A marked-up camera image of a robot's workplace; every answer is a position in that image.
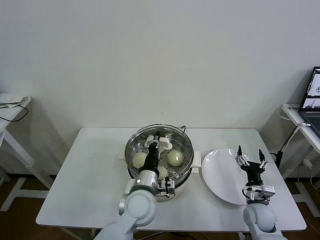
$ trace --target white cable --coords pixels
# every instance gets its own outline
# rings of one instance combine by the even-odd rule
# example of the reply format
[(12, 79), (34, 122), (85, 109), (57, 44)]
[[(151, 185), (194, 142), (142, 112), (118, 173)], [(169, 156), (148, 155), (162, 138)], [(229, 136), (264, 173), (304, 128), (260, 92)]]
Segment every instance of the white cable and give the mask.
[(310, 170), (311, 170), (310, 183), (311, 183), (312, 187), (313, 187), (315, 190), (317, 190), (318, 192), (320, 192), (320, 190), (316, 189), (316, 187), (312, 184), (312, 169), (310, 169)]
[(320, 233), (314, 228), (314, 226), (312, 226), (307, 220), (305, 220), (305, 222), (306, 222), (307, 224), (309, 224), (309, 226), (312, 227), (313, 230), (314, 230), (318, 235), (320, 235)]
[(150, 238), (150, 237), (152, 237), (152, 236), (154, 236), (154, 235), (160, 235), (160, 234), (163, 234), (163, 233), (164, 233), (164, 231), (156, 232), (156, 233), (151, 234), (151, 235), (149, 235), (149, 236), (145, 236), (145, 237), (143, 237), (143, 238), (133, 239), (133, 240), (144, 240), (144, 239)]
[(205, 237), (206, 237), (208, 240), (211, 240), (210, 237), (208, 237), (207, 234), (205, 234), (204, 232), (202, 232), (202, 234), (205, 235)]
[(300, 122), (298, 124), (298, 127), (294, 130), (294, 132), (292, 133), (291, 137), (288, 139), (288, 141), (286, 142), (285, 147), (283, 148), (282, 152), (284, 152), (286, 150), (286, 148), (289, 145), (289, 142), (291, 141), (291, 139), (294, 137), (294, 135), (303, 127), (310, 127), (311, 125), (309, 123), (305, 123), (305, 122)]

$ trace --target white plate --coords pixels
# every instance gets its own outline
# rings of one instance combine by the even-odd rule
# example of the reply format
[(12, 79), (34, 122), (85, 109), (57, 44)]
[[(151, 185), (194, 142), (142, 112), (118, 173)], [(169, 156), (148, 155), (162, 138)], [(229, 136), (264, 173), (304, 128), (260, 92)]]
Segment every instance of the white plate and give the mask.
[(237, 164), (236, 156), (237, 151), (234, 149), (213, 150), (203, 159), (202, 176), (209, 189), (222, 200), (246, 205), (246, 197), (241, 191), (248, 182), (247, 174)]

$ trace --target laptop screen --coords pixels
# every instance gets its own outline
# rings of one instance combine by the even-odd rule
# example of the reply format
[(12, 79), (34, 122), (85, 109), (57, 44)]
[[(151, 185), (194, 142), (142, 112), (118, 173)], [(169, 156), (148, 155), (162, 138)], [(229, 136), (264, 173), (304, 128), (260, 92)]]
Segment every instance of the laptop screen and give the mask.
[(320, 66), (315, 66), (313, 69), (300, 110), (317, 110), (320, 112)]

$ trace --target table leg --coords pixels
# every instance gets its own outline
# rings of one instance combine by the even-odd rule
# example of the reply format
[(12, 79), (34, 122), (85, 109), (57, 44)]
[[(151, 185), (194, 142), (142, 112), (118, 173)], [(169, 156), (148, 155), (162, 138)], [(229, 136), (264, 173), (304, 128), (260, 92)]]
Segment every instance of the table leg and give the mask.
[(306, 150), (300, 147), (290, 159), (288, 159), (279, 169), (283, 179), (286, 179), (312, 151), (314, 148), (310, 145)]
[(19, 160), (22, 164), (40, 180), (48, 189), (53, 184), (53, 179), (36, 164), (36, 161), (26, 152), (26, 150), (14, 139), (14, 137), (5, 129), (4, 140), (18, 153)]
[(320, 180), (316, 181), (313, 186), (316, 188), (316, 189), (320, 189)]
[(295, 182), (295, 186), (300, 194), (293, 194), (292, 197), (296, 203), (305, 203), (314, 218), (320, 217), (319, 209), (310, 197), (307, 189), (302, 182)]
[(74, 237), (76, 240), (91, 240), (90, 235), (80, 229), (60, 227), (62, 231)]
[(0, 211), (7, 212), (16, 198), (32, 198), (32, 199), (45, 199), (48, 195), (48, 190), (26, 190), (21, 189), (26, 182), (25, 177), (20, 177), (9, 196), (4, 201)]
[(0, 179), (3, 179), (4, 182), (8, 183), (10, 182), (11, 178), (0, 169)]

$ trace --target pot handle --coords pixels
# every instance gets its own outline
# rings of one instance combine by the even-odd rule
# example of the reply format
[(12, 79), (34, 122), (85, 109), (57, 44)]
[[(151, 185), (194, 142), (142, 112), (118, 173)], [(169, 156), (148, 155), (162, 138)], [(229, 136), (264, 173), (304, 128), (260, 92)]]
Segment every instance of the pot handle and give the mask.
[(200, 151), (194, 152), (194, 158), (193, 158), (191, 168), (193, 173), (199, 173), (199, 168), (201, 168), (201, 152)]

